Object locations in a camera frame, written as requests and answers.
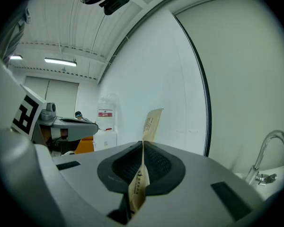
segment black rectangular strip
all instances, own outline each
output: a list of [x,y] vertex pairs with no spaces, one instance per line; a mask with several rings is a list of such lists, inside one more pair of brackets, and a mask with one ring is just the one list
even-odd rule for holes
[[61,171],[61,170],[71,168],[71,167],[74,167],[74,166],[79,166],[79,165],[80,165],[80,163],[78,161],[71,161],[71,162],[67,162],[67,163],[58,164],[56,166],[57,166],[58,170]]
[[211,187],[236,221],[252,211],[225,182],[211,184]]

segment fluorescent light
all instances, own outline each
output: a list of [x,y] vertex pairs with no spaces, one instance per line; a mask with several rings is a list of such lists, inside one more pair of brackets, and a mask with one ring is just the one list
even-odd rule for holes
[[64,60],[51,59],[51,58],[45,58],[44,60],[47,63],[54,63],[54,64],[60,64],[60,65],[66,65],[66,66],[77,66],[77,63],[73,61],[64,61]]
[[22,60],[22,56],[21,55],[12,55],[10,57],[11,60]]

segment ceiling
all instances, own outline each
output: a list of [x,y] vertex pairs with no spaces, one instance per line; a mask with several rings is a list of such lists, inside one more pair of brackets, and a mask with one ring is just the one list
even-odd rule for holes
[[[153,0],[130,0],[106,16],[96,5],[80,0],[30,0],[31,22],[11,60],[15,70],[47,71],[99,80],[120,34]],[[49,64],[45,57],[76,61],[76,67]]]

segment paper packet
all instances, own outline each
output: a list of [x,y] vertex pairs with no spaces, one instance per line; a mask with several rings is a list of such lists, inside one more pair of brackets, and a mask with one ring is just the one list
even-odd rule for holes
[[147,114],[142,136],[142,163],[128,187],[129,204],[133,216],[145,201],[145,189],[150,184],[147,168],[144,164],[144,141],[153,142],[163,108],[151,110]]

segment faucet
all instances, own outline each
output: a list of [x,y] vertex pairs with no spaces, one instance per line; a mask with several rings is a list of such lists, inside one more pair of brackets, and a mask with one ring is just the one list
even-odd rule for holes
[[276,180],[276,174],[273,174],[271,176],[268,176],[268,175],[263,176],[262,174],[259,174],[259,168],[260,168],[260,164],[261,164],[261,161],[263,159],[265,150],[266,150],[270,140],[272,140],[274,138],[280,139],[283,142],[283,144],[284,144],[284,132],[280,131],[280,130],[271,131],[265,137],[265,139],[264,139],[264,141],[262,143],[262,146],[261,146],[260,153],[259,153],[259,155],[257,157],[257,161],[256,161],[256,163],[253,166],[251,166],[250,171],[249,171],[248,175],[245,178],[245,181],[249,185],[251,185],[254,182],[254,180],[258,180],[261,183],[261,181],[263,179],[265,179],[265,182],[264,182],[265,184],[274,182]]

